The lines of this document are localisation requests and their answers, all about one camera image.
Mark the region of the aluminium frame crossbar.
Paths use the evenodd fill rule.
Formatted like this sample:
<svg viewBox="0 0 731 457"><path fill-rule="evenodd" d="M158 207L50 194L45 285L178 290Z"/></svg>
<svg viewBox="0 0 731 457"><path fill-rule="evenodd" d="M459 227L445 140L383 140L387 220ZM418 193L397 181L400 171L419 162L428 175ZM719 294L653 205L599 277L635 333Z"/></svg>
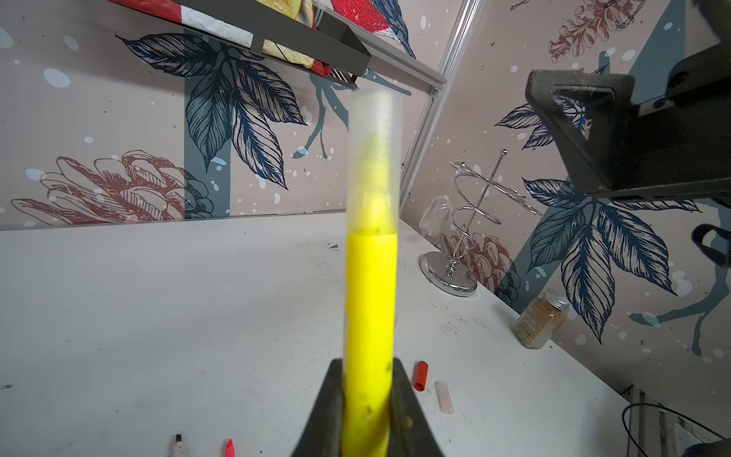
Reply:
<svg viewBox="0 0 731 457"><path fill-rule="evenodd" d="M445 78L420 62L411 47L409 27L397 1L316 1L315 23L331 18L347 26L370 55L368 70L423 93L445 87Z"/></svg>

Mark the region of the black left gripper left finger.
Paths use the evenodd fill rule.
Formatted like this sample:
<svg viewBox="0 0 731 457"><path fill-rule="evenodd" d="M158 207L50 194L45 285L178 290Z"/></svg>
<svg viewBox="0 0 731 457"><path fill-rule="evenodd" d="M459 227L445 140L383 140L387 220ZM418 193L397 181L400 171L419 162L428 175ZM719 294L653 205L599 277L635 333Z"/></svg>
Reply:
<svg viewBox="0 0 731 457"><path fill-rule="evenodd" d="M341 455L344 411L342 374L343 360L333 359L291 457Z"/></svg>

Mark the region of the glass spice jar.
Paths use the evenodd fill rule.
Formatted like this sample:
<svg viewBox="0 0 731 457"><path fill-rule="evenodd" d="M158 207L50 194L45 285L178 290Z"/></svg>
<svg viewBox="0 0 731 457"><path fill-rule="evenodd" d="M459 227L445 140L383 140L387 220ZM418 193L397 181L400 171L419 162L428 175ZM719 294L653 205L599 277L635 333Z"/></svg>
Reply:
<svg viewBox="0 0 731 457"><path fill-rule="evenodd" d="M513 334L525 348L538 350L565 323L569 308L570 302L563 293L548 289L521 313L513 324Z"/></svg>

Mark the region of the pale pink pen cap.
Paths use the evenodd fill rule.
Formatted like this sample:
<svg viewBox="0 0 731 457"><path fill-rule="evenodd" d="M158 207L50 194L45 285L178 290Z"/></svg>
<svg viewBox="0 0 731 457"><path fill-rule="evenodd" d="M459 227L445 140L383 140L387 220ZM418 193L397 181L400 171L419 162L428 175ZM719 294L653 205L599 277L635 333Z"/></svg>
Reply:
<svg viewBox="0 0 731 457"><path fill-rule="evenodd" d="M436 381L434 385L440 411L447 415L453 414L455 409L447 383L444 381Z"/></svg>

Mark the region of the clear translucent pen cap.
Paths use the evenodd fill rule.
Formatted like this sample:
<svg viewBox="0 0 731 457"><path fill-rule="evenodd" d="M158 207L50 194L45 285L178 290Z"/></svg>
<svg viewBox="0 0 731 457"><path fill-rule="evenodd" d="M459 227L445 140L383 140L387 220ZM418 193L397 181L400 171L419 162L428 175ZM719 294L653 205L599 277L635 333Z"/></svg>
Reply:
<svg viewBox="0 0 731 457"><path fill-rule="evenodd" d="M346 232L397 232L403 104L384 89L358 89L348 118Z"/></svg>

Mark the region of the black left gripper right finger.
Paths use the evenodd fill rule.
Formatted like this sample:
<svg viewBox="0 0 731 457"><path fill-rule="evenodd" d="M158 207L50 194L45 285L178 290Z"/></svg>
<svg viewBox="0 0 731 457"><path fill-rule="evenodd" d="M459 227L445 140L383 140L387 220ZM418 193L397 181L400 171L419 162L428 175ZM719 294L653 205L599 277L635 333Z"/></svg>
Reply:
<svg viewBox="0 0 731 457"><path fill-rule="evenodd" d="M390 395L390 457L443 457L402 362L393 359Z"/></svg>

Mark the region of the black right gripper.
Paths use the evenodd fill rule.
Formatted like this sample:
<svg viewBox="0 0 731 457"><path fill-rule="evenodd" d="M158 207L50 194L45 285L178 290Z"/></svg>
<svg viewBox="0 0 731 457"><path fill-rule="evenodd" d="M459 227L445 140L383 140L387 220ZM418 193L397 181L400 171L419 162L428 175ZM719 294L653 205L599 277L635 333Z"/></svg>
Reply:
<svg viewBox="0 0 731 457"><path fill-rule="evenodd" d="M631 75L529 74L525 98L580 192L614 200L730 197L730 3L692 5L720 43L670 70L661 107L632 102Z"/></svg>

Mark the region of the yellow highlighter pen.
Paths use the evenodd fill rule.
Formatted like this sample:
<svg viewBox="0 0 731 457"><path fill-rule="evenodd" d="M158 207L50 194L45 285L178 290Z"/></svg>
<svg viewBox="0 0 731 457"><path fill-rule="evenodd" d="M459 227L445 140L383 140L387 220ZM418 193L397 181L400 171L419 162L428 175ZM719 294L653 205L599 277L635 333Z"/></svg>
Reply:
<svg viewBox="0 0 731 457"><path fill-rule="evenodd" d="M344 456L388 453L397 257L397 232L346 233Z"/></svg>

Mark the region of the red cassava chips bag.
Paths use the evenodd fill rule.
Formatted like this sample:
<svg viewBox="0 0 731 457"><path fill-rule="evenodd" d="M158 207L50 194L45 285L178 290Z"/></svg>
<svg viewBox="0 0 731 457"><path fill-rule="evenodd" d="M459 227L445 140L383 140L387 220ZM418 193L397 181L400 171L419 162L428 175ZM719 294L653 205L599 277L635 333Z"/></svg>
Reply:
<svg viewBox="0 0 731 457"><path fill-rule="evenodd" d="M251 32L171 0L112 0L112 3L160 19L169 20L182 26L189 26L194 30L198 30L198 32L212 34L217 38L223 38L226 41L243 45L245 48L250 48L252 44L253 34ZM260 4L274 11L278 11L278 13L296 20L298 23L308 26L311 29L315 28L314 5L312 1L274 0L260 1ZM263 51L268 56L301 66L319 76L327 77L331 75L330 66L298 51L293 51L285 46L271 42L270 40L264 41Z"/></svg>

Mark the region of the red pen cap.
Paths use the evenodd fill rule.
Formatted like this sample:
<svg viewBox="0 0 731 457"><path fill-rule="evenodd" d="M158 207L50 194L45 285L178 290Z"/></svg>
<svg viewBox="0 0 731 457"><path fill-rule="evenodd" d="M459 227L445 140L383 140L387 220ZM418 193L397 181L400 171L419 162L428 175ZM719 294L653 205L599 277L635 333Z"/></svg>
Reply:
<svg viewBox="0 0 731 457"><path fill-rule="evenodd" d="M424 391L428 383L429 365L426 361L415 363L412 373L411 384L416 391Z"/></svg>

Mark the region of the white marker pen red end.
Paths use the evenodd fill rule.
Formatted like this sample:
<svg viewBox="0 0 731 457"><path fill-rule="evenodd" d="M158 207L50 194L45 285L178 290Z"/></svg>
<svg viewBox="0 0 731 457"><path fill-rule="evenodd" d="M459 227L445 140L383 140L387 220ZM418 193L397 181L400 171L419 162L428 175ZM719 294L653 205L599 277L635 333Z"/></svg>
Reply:
<svg viewBox="0 0 731 457"><path fill-rule="evenodd" d="M176 434L172 446L172 457L187 457L185 450L183 437L181 434Z"/></svg>

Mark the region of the chrome spiral glass holder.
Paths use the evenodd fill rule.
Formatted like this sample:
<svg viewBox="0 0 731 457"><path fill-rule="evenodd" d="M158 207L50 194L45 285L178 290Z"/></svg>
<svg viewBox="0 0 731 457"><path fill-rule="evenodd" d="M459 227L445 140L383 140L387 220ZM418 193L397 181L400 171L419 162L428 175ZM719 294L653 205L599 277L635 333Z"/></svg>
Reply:
<svg viewBox="0 0 731 457"><path fill-rule="evenodd" d="M426 280L440 291L461 298L470 297L477 291L479 284L477 275L472 273L466 264L468 253L474 251L478 246L477 234L471 230L471 225L474 222L485 221L499 226L503 222L496 215L481 209L489 192L495 190L533 215L541 213L527 203L527 197L519 190L507 187L496 180L498 170L507 155L508 150L500 150L498 160L489 176L482 175L479 171L468 167L467 163L452 162L450 165L455 169L452 186L464 204L456 206L450 201L448 195L440 195L433 199L423 214L420 222L422 235L436 238L445 223L449 223L450 229L458 233L455 245L447 245L441 251L424 253L418 260L418 265ZM469 199L461 190L459 180L462 178L473 180L482 186L480 196L476 201Z"/></svg>

